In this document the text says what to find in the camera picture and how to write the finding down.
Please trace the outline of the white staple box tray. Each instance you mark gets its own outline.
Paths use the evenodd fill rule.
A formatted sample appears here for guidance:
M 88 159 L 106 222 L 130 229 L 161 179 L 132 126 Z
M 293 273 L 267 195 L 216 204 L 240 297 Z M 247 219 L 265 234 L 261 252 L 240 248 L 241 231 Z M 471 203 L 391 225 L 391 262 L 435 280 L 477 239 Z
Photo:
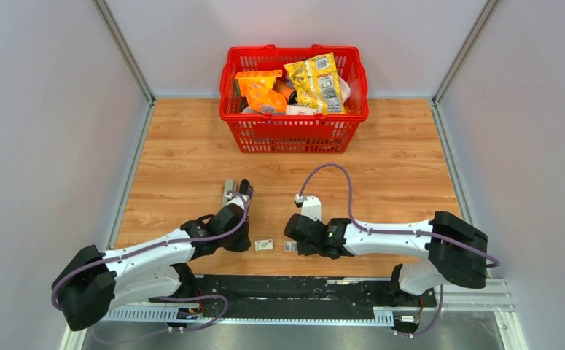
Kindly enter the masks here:
M 284 251 L 285 252 L 294 252 L 298 253 L 298 245 L 295 241 L 286 241 L 284 243 Z

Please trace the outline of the white staple box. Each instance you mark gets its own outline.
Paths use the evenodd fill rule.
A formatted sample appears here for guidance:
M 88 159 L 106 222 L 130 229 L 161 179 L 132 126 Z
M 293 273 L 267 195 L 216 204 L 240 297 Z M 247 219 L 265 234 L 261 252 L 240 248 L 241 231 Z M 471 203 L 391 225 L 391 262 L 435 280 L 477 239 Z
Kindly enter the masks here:
M 256 240 L 254 242 L 254 250 L 256 252 L 272 251 L 273 249 L 273 239 Z

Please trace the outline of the grey and white stapler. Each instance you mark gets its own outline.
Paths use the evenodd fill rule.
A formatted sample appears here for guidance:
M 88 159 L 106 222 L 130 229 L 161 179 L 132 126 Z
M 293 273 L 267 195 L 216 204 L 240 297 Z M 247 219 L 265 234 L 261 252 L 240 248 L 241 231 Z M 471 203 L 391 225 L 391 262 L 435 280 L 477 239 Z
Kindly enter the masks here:
M 226 206 L 227 203 L 233 198 L 231 192 L 234 190 L 235 190 L 235 181 L 232 179 L 227 179 L 223 187 L 222 206 Z

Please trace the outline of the blue and black stapler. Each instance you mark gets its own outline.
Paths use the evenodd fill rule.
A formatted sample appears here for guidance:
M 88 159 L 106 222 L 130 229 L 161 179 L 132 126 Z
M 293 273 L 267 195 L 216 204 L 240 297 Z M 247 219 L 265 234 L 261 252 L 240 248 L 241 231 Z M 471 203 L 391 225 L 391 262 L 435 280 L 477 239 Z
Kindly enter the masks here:
M 252 197 L 254 190 L 248 179 L 241 180 L 239 184 L 238 192 L 242 195 L 247 195 L 250 198 Z

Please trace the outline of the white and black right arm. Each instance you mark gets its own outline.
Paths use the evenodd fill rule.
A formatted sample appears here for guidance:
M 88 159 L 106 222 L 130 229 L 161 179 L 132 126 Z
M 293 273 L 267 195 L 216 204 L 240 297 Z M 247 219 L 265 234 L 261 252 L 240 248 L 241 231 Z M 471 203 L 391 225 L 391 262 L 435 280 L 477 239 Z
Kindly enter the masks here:
M 296 242 L 300 255 L 330 259 L 366 254 L 417 257 L 414 263 L 396 266 L 391 274 L 389 295 L 401 306 L 441 284 L 467 289 L 486 285 L 487 235 L 447 211 L 407 224 L 353 223 L 349 218 L 334 218 L 324 224 L 293 214 L 284 234 Z

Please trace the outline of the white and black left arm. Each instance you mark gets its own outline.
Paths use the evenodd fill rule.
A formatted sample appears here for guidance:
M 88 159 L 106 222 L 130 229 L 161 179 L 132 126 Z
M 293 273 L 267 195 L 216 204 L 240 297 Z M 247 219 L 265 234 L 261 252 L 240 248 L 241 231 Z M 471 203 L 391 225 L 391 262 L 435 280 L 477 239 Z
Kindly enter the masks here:
M 195 295 L 196 283 L 180 270 L 219 248 L 247 250 L 248 212 L 249 204 L 234 198 L 217 214 L 190 220 L 143 244 L 104 252 L 85 246 L 52 283 L 52 306 L 77 331 L 130 303 L 170 296 L 187 302 Z

